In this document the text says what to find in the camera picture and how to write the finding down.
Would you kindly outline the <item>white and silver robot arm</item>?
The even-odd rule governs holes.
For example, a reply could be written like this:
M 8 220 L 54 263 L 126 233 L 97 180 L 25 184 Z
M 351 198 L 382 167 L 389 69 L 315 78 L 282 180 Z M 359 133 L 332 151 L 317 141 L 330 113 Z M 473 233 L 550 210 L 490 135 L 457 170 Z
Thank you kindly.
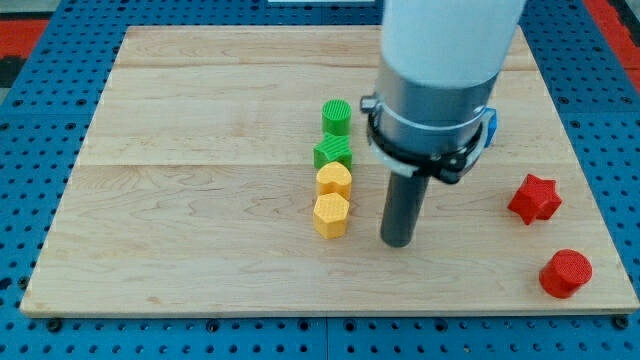
M 488 137 L 487 102 L 524 0 L 389 0 L 368 141 L 397 184 L 454 184 Z

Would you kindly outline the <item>blue block behind arm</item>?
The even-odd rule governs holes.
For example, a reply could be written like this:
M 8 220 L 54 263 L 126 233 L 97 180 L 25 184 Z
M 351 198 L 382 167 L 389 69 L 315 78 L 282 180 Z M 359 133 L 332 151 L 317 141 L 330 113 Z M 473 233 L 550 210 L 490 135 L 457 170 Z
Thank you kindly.
M 487 123 L 487 138 L 486 138 L 484 147 L 489 148 L 493 143 L 494 136 L 497 132 L 499 120 L 498 120 L 497 111 L 494 108 L 487 108 L 485 111 L 485 114 L 488 116 L 488 123 Z

